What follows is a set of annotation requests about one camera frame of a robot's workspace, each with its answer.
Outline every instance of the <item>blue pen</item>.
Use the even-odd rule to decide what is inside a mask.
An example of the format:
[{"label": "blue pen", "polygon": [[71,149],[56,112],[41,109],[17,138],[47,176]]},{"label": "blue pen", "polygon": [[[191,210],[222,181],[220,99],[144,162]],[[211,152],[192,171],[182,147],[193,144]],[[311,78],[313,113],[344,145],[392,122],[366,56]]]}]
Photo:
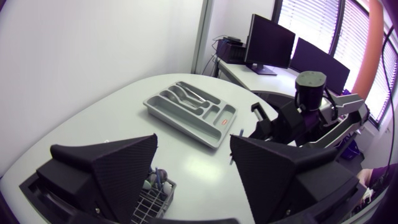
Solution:
[{"label": "blue pen", "polygon": [[162,190],[162,184],[160,184],[160,176],[159,176],[159,172],[157,171],[157,167],[155,167],[155,172],[156,172],[157,188],[160,191],[160,190]]}]

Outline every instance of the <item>window blind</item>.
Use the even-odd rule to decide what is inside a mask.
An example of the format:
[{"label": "window blind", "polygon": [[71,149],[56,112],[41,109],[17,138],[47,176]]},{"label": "window blind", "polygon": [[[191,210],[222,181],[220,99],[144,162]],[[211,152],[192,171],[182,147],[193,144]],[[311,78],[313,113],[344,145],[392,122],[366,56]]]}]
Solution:
[{"label": "window blind", "polygon": [[352,91],[361,68],[368,38],[369,17],[355,3],[346,0],[335,59],[349,68],[345,89]]},{"label": "window blind", "polygon": [[329,53],[339,0],[283,0],[278,24]]},{"label": "window blind", "polygon": [[[398,56],[390,42],[387,43],[386,48],[384,49],[384,65],[386,66],[386,73],[390,88],[393,90],[397,75]],[[389,97],[390,94],[380,57],[380,63],[379,67],[377,68],[376,77],[374,79],[371,91],[369,92],[368,98],[365,101],[371,111],[371,116],[377,123],[381,121],[384,111],[389,105]]]},{"label": "window blind", "polygon": [[[361,68],[368,38],[369,17],[352,0],[346,0],[341,34],[335,58],[350,69],[345,88],[352,91]],[[384,50],[384,61],[391,89],[397,73],[397,54],[391,43]],[[373,119],[379,123],[388,105],[389,92],[380,58],[376,77],[365,103]]]}]

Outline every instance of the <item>black box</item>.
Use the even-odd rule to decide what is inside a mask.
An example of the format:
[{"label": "black box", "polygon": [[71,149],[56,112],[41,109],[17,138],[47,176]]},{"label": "black box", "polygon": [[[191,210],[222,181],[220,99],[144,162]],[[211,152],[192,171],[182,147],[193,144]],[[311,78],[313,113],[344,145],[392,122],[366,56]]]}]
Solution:
[{"label": "black box", "polygon": [[242,46],[230,44],[226,40],[219,40],[217,43],[217,55],[226,63],[244,65],[244,54],[246,53],[246,44]]}]

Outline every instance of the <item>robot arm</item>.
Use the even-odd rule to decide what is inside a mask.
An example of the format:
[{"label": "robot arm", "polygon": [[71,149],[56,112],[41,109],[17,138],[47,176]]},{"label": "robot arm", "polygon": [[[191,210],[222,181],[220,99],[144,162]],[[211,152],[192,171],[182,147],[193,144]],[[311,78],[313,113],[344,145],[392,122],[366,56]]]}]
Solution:
[{"label": "robot arm", "polygon": [[296,79],[295,101],[278,110],[278,117],[271,121],[259,103],[252,105],[252,112],[259,121],[250,138],[288,144],[303,143],[303,137],[319,126],[330,126],[330,131],[316,141],[297,144],[304,147],[330,147],[340,142],[348,133],[357,130],[368,120],[369,111],[357,94],[324,96],[326,76],[320,72],[303,72]]}]

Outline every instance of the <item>white table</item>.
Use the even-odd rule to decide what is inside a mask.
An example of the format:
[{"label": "white table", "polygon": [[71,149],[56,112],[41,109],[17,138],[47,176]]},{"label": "white table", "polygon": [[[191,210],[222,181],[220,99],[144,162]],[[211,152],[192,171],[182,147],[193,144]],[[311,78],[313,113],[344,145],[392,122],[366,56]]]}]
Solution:
[{"label": "white table", "polygon": [[174,200],[165,218],[210,220],[237,218],[254,223],[236,165],[229,165],[229,135],[218,150],[212,150],[148,114],[142,102],[166,86],[184,81],[232,104],[238,115],[230,134],[251,134],[257,118],[251,113],[260,102],[270,119],[277,113],[259,97],[232,83],[203,75],[159,75],[135,82],[55,128],[23,154],[0,180],[0,190],[21,223],[43,223],[19,185],[50,158],[50,146],[84,146],[105,140],[136,138],[156,133],[159,144],[152,167],[167,170],[177,183]]},{"label": "white table", "polygon": [[245,65],[228,64],[223,60],[218,63],[220,69],[234,84],[247,90],[294,98],[295,79],[298,72],[284,68],[269,67],[277,75],[258,75]]}]

